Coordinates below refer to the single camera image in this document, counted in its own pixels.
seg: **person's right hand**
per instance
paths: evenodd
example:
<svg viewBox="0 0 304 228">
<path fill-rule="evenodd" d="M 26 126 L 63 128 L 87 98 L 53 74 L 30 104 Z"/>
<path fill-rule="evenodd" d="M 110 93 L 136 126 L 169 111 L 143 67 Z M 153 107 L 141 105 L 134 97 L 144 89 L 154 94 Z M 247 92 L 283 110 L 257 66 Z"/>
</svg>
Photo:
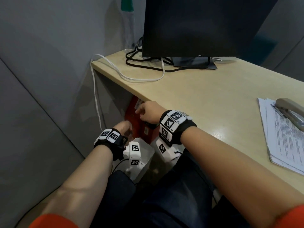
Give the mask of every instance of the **person's right hand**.
<svg viewBox="0 0 304 228">
<path fill-rule="evenodd" d="M 155 101 L 146 101 L 142 103 L 135 111 L 136 114 L 140 114 L 141 120 L 149 122 L 151 124 L 158 124 L 162 114 L 166 109 L 158 105 Z"/>
</svg>

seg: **orange sleeve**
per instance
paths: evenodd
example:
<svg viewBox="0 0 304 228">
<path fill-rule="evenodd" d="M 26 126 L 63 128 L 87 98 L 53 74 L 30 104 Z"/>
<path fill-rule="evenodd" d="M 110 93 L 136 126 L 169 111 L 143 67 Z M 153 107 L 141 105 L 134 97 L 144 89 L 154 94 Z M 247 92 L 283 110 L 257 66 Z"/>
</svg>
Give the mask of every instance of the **orange sleeve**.
<svg viewBox="0 0 304 228">
<path fill-rule="evenodd" d="M 304 205 L 298 206 L 279 218 L 273 228 L 304 227 Z"/>
<path fill-rule="evenodd" d="M 44 214 L 36 218 L 29 228 L 78 228 L 69 219 L 57 214 Z"/>
</svg>

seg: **forearm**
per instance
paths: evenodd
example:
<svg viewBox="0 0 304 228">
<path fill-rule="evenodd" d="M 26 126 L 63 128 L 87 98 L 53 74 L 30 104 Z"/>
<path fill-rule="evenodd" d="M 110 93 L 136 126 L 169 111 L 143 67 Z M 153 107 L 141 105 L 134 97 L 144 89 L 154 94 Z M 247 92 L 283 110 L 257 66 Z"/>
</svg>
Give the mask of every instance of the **forearm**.
<svg viewBox="0 0 304 228">
<path fill-rule="evenodd" d="M 99 145 L 58 189 L 43 214 L 61 215 L 80 228 L 89 227 L 101 202 L 111 173 L 113 155 Z"/>
<path fill-rule="evenodd" d="M 304 195 L 272 172 L 196 127 L 185 130 L 181 142 L 254 227 L 268 227 L 278 216 L 304 203 Z"/>
</svg>

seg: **monitor stand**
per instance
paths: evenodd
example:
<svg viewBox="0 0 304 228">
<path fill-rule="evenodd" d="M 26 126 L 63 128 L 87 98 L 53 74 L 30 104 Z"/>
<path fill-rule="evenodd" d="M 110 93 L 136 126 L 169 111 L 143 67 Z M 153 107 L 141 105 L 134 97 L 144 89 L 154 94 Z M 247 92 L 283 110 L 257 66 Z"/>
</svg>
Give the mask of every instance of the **monitor stand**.
<svg viewBox="0 0 304 228">
<path fill-rule="evenodd" d="M 211 70 L 217 69 L 212 58 L 210 59 L 210 62 L 208 62 L 208 57 L 172 57 L 172 61 L 174 67 Z"/>
</svg>

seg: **stapler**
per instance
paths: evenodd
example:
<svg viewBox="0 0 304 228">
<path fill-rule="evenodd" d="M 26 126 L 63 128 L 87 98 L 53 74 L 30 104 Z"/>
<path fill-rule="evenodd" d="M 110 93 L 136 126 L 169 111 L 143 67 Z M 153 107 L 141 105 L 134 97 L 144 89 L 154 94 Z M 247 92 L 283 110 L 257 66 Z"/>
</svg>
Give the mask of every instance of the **stapler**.
<svg viewBox="0 0 304 228">
<path fill-rule="evenodd" d="M 279 98 L 272 107 L 283 117 L 288 118 L 299 130 L 304 132 L 304 107 L 288 99 Z"/>
</svg>

